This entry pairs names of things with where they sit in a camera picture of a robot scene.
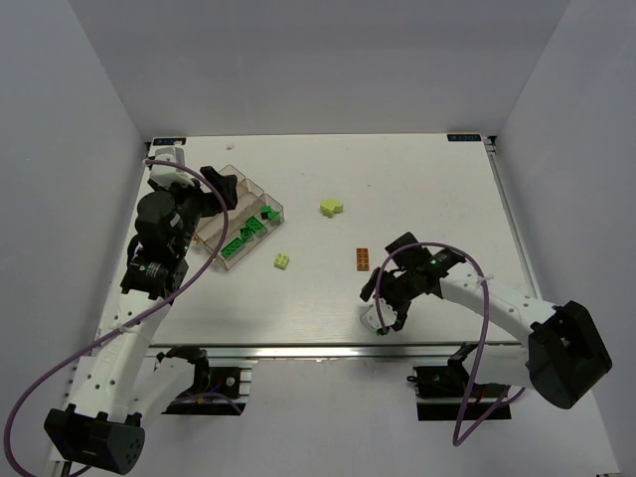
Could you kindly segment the small green lego brick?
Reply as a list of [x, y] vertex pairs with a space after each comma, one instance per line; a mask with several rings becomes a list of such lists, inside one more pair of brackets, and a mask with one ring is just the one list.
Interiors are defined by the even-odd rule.
[[260, 208], [260, 215], [266, 219], [273, 213], [273, 209], [270, 206], [263, 206]]

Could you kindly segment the green 2x2 lego brick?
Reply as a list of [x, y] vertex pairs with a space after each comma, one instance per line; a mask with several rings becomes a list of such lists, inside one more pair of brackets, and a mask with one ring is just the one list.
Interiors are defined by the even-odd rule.
[[246, 220], [245, 224], [254, 234], [263, 228], [263, 223], [256, 217], [250, 217]]

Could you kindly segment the upturned green 2x4 lego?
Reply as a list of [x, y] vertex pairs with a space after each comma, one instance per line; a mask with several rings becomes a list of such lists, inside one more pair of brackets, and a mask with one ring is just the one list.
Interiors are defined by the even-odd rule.
[[245, 246], [245, 242], [241, 238], [234, 238], [221, 250], [221, 255], [224, 259], [229, 259], [239, 252]]

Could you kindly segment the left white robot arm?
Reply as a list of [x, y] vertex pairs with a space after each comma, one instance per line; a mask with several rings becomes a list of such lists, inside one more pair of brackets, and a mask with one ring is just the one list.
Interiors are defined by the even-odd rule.
[[161, 161], [148, 183], [151, 192], [137, 204], [114, 328], [66, 409], [50, 410], [44, 424], [65, 460], [119, 475], [135, 466], [154, 418], [178, 398], [210, 388], [207, 353], [194, 346], [160, 354], [153, 375], [142, 385], [135, 381], [175, 293], [190, 282], [186, 254], [200, 219], [238, 204], [237, 177], [211, 166], [189, 177], [184, 167]]

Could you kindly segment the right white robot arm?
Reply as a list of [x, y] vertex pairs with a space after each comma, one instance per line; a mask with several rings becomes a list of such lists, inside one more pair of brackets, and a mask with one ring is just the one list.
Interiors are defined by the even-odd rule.
[[394, 269], [377, 267], [362, 287], [369, 303], [361, 323], [380, 336], [400, 331], [412, 301], [433, 295], [459, 305], [508, 333], [512, 348], [487, 342], [482, 330], [447, 362], [451, 382], [512, 386], [537, 392], [550, 404], [572, 408], [612, 369], [589, 311], [575, 301], [556, 305], [488, 277], [476, 261], [451, 246], [431, 252], [413, 234], [387, 245]]

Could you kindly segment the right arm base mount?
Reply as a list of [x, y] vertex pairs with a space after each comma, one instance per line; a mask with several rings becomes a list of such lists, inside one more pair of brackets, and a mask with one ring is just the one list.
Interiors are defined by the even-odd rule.
[[[418, 421], [455, 421], [468, 382], [472, 365], [463, 367], [463, 355], [453, 358], [458, 352], [473, 352], [477, 344], [460, 346], [412, 346], [412, 371], [406, 381], [413, 388], [416, 398]], [[464, 414], [465, 421], [474, 422], [495, 402], [505, 386], [475, 382]], [[501, 403], [486, 420], [510, 420], [509, 404]]]

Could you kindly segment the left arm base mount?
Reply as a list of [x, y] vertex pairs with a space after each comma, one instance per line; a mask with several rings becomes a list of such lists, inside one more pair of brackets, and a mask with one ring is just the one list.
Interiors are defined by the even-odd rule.
[[247, 368], [211, 365], [206, 350], [177, 346], [156, 355], [154, 370], [168, 358], [186, 360], [194, 366], [194, 383], [181, 392], [164, 411], [168, 415], [240, 415], [248, 396]]

